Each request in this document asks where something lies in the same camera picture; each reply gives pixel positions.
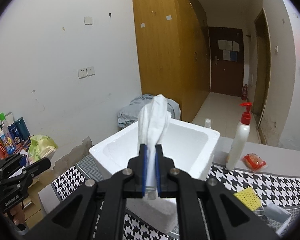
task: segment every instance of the green bottle cap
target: green bottle cap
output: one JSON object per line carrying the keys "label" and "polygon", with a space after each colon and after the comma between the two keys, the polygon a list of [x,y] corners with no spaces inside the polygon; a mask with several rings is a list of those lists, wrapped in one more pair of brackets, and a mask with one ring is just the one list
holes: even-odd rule
{"label": "green bottle cap", "polygon": [[2,122],[3,120],[5,120],[6,119],[6,117],[4,116],[4,113],[1,113],[0,114],[0,121]]}

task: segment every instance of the door handle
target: door handle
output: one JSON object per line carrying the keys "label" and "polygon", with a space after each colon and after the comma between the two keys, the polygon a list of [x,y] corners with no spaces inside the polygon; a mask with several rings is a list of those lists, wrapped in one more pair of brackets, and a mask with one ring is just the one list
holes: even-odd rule
{"label": "door handle", "polygon": [[220,59],[218,59],[218,56],[215,56],[214,63],[215,63],[216,65],[218,65],[218,60],[220,60]]}

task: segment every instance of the white cloth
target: white cloth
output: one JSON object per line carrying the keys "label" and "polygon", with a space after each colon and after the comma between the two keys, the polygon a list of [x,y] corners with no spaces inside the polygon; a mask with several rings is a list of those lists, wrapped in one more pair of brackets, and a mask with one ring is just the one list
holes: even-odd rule
{"label": "white cloth", "polygon": [[155,145],[162,143],[168,129],[171,113],[167,109],[167,99],[163,95],[157,95],[141,109],[138,116],[138,150],[140,144],[146,144],[148,148],[146,177],[148,199],[156,198]]}

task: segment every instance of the green tissue package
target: green tissue package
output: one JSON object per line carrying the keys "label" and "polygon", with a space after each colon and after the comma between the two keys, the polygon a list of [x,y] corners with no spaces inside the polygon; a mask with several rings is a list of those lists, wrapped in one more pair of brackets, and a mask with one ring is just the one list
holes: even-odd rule
{"label": "green tissue package", "polygon": [[28,165],[48,157],[50,160],[54,152],[58,149],[56,143],[45,135],[34,135],[30,137],[31,145],[28,150]]}

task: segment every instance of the black and white patterned mat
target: black and white patterned mat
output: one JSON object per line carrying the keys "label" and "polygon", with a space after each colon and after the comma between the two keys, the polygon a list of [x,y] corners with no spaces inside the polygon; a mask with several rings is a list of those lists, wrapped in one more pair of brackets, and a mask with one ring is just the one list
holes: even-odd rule
{"label": "black and white patterned mat", "polygon": [[[208,177],[215,177],[227,189],[236,192],[247,187],[252,187],[260,197],[263,206],[269,202],[282,207],[300,205],[300,178],[253,174],[252,172],[240,170],[228,171],[224,167],[215,164],[210,167]],[[52,182],[52,185],[55,188],[57,196],[63,201],[88,178],[93,178],[96,181],[103,180],[91,155],[86,156],[77,165],[72,166],[56,178]],[[159,232],[129,213],[125,214],[124,220],[124,240],[178,239],[177,237]],[[171,235],[178,235],[178,226],[176,226],[176,229],[175,234]]]}
{"label": "black and white patterned mat", "polygon": [[280,177],[248,171],[228,171],[225,167],[213,164],[208,177],[215,177],[229,190],[239,192],[252,187],[261,199],[263,206],[270,202],[280,207],[300,205],[300,178]]}

